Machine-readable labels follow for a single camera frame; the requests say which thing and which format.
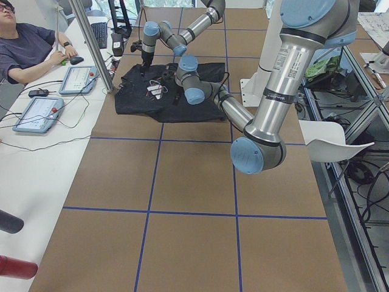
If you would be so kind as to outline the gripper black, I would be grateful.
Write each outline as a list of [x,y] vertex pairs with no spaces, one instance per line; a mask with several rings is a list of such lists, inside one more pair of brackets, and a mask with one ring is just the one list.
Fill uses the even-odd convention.
[[162,83],[169,83],[169,82],[175,82],[175,77],[176,77],[176,71],[172,70],[165,70],[163,71],[161,75],[161,82]]
[[142,66],[144,68],[149,68],[152,65],[154,58],[154,53],[153,52],[142,52]]

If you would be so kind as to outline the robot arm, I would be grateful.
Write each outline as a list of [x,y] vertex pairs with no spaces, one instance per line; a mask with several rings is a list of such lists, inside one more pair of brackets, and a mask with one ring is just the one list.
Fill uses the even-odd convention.
[[187,46],[196,37],[222,19],[225,12],[225,1],[210,0],[202,1],[202,3],[206,6],[206,11],[178,34],[173,33],[171,24],[168,21],[161,21],[159,23],[147,21],[145,23],[140,49],[143,68],[149,68],[151,66],[157,40],[162,40],[173,51],[175,56],[183,56],[187,51]]
[[279,135],[290,105],[316,50],[350,44],[356,37],[358,1],[278,1],[271,18],[280,18],[280,48],[255,114],[251,114],[220,83],[202,81],[196,57],[183,55],[176,84],[187,102],[211,99],[243,133],[232,143],[233,165],[256,174],[280,165],[286,146]]

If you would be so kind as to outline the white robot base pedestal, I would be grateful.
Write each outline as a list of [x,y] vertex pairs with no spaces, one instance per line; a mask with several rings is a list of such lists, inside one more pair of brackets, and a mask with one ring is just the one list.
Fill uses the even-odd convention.
[[265,39],[257,71],[250,79],[241,79],[241,97],[245,107],[258,106],[272,72],[272,42]]

